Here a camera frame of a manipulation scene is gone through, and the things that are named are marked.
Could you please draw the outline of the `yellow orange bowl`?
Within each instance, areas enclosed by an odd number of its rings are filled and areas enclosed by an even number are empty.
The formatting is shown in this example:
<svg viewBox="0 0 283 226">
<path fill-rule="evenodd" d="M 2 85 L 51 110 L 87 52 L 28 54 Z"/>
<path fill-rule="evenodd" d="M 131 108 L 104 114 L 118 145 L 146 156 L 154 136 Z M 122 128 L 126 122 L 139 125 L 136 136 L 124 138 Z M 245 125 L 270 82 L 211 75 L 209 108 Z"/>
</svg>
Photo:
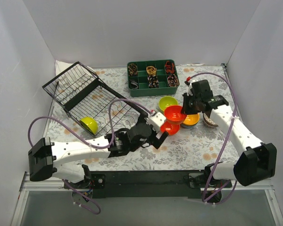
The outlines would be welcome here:
<svg viewBox="0 0 283 226">
<path fill-rule="evenodd" d="M 194 126 L 196 125 L 200 120 L 200 114 L 197 113 L 197 114 L 189 114 L 186 116 L 185 120 L 183 121 L 183 125 L 184 126 Z"/>
</svg>

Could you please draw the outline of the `red orange bowl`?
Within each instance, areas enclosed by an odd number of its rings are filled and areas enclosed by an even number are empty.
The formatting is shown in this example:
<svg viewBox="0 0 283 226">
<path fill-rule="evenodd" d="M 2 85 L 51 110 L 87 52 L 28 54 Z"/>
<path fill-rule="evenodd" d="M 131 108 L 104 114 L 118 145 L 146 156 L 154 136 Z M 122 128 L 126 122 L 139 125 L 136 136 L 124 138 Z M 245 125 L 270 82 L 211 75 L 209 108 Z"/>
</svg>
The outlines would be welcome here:
<svg viewBox="0 0 283 226">
<path fill-rule="evenodd" d="M 174 125 L 180 125 L 184 122 L 187 117 L 187 114 L 182 113 L 182 106 L 180 105 L 172 105 L 167 107 L 164 110 L 164 116 L 166 120 Z"/>
</svg>

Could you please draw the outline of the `brown lattice patterned bowl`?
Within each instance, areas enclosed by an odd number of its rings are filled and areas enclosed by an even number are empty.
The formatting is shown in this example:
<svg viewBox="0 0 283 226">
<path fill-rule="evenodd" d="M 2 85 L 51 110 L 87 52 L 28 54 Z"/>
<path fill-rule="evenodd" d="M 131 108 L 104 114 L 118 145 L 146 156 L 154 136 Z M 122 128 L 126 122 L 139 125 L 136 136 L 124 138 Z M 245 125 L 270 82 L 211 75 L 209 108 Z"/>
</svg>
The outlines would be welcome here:
<svg viewBox="0 0 283 226">
<path fill-rule="evenodd" d="M 218 127 L 218 125 L 213 120 L 211 120 L 205 113 L 203 113 L 203 120 L 207 125 L 211 127 Z"/>
</svg>

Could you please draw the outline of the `blue bowl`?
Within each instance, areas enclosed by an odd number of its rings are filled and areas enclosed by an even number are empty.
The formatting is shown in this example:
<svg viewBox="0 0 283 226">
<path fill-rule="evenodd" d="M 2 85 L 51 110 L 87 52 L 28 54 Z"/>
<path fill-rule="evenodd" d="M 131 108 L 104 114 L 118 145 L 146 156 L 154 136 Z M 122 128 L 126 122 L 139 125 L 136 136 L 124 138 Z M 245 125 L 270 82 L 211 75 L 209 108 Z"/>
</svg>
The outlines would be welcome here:
<svg viewBox="0 0 283 226">
<path fill-rule="evenodd" d="M 191 129 L 191 128 L 195 127 L 196 125 L 195 124 L 194 125 L 187 125 L 187 124 L 182 123 L 180 126 L 182 128 L 185 128 L 185 129 Z"/>
</svg>

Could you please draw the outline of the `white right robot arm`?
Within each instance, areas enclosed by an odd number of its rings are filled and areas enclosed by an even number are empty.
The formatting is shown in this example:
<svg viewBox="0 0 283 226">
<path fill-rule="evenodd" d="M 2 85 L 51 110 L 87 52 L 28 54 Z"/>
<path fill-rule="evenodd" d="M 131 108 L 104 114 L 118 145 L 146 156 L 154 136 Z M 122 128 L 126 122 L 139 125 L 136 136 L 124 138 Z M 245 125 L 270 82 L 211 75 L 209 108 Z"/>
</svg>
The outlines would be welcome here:
<svg viewBox="0 0 283 226">
<path fill-rule="evenodd" d="M 204 182 L 215 187 L 221 180 L 236 180 L 243 186 L 275 175 L 277 149 L 253 135 L 241 120 L 233 116 L 228 101 L 214 96 L 207 80 L 187 80 L 188 91 L 183 94 L 184 114 L 205 113 L 216 123 L 235 147 L 239 159 L 234 163 L 219 162 L 205 168 Z"/>
</svg>

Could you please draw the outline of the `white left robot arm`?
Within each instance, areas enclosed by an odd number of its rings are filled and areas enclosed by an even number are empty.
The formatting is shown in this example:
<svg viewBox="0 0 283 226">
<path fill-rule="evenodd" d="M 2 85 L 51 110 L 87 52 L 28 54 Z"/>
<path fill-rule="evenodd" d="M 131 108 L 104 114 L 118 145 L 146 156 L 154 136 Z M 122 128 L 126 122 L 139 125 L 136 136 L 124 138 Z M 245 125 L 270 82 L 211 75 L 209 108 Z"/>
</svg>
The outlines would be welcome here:
<svg viewBox="0 0 283 226">
<path fill-rule="evenodd" d="M 158 149 L 168 137 L 167 132 L 157 137 L 161 126 L 138 123 L 131 129 L 118 129 L 111 134 L 80 142 L 52 142 L 49 137 L 43 137 L 28 152 L 29 178 L 39 182 L 54 177 L 87 188 L 91 173 L 87 166 L 76 164 L 77 161 L 125 156 L 144 144 Z"/>
</svg>

